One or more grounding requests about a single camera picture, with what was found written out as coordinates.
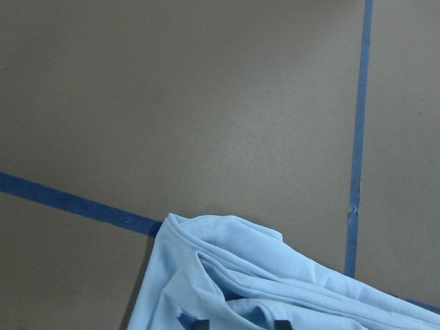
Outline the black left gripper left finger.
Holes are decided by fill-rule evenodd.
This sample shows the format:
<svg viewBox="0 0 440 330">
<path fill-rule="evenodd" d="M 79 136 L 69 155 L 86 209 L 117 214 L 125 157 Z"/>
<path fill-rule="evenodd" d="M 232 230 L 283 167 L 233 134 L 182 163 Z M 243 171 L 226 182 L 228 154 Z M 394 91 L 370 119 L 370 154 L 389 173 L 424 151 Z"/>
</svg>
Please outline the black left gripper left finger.
<svg viewBox="0 0 440 330">
<path fill-rule="evenodd" d="M 194 330 L 209 330 L 209 320 L 196 320 L 193 328 Z"/>
</svg>

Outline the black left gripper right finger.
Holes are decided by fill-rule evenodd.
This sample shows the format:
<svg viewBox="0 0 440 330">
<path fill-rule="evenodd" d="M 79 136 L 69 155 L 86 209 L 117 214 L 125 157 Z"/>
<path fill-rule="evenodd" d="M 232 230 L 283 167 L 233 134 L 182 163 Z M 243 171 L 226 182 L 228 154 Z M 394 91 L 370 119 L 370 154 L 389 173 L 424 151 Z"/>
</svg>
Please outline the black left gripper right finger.
<svg viewBox="0 0 440 330">
<path fill-rule="evenodd" d="M 288 320 L 275 320 L 274 321 L 275 330 L 290 330 L 290 321 Z"/>
</svg>

